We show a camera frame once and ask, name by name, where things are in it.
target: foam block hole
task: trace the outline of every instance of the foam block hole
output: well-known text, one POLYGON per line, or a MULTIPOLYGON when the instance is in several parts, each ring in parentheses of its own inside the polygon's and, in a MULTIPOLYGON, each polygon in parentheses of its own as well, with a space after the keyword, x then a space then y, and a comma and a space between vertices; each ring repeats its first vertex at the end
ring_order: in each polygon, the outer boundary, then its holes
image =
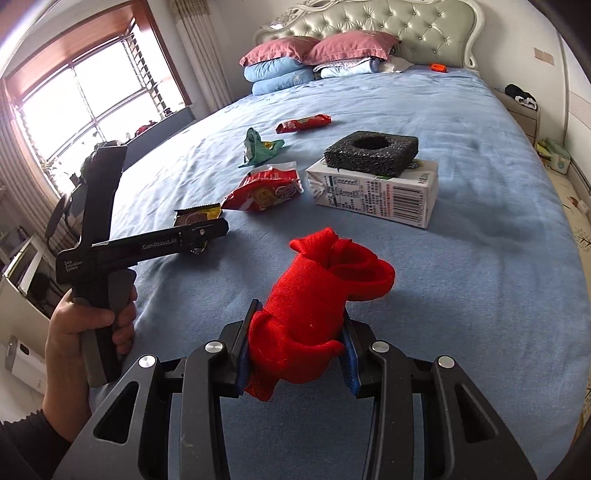
POLYGON ((390 146, 390 142, 386 140, 386 137, 380 137, 376 135, 374 137, 365 137, 355 140, 353 142, 355 148, 364 148, 365 150, 381 150, 390 146))

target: window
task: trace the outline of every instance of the window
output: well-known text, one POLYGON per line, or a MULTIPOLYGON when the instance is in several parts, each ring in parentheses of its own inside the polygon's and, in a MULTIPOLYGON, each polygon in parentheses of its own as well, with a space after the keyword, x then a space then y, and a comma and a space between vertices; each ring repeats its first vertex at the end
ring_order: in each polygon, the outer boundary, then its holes
POLYGON ((70 176, 79 173, 97 143, 125 142, 142 125, 183 107, 155 37, 133 21, 125 35, 69 61, 43 81, 19 111, 41 167, 65 193, 74 188, 70 176))

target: white milk carton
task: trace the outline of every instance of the white milk carton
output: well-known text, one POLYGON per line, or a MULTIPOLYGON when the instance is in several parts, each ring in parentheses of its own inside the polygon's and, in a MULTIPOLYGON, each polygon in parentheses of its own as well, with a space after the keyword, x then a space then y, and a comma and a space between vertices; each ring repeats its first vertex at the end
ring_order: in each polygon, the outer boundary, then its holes
POLYGON ((414 160, 398 178, 331 168, 321 158, 306 170, 318 205, 426 228, 437 199, 437 162, 414 160))

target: pink pillow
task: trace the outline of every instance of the pink pillow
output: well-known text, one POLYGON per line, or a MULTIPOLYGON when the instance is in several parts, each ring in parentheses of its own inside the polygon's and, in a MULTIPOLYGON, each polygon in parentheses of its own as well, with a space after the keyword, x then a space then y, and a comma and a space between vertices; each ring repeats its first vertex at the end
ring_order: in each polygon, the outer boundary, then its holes
POLYGON ((306 65, 328 61, 377 57, 387 60, 398 39, 386 32, 355 30, 326 37, 304 59, 306 65))
POLYGON ((313 37, 285 37, 269 40, 254 47, 240 59, 240 65, 248 67, 265 60, 291 57, 304 63, 304 58, 320 40, 313 37))

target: black sleeve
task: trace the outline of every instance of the black sleeve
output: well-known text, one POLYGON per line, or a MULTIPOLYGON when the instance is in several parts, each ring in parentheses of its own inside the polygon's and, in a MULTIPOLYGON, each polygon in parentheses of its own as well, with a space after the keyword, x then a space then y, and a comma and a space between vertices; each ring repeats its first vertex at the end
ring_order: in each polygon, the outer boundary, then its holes
POLYGON ((0 424, 2 477, 50 480, 69 447, 70 442, 53 429, 42 411, 0 424))

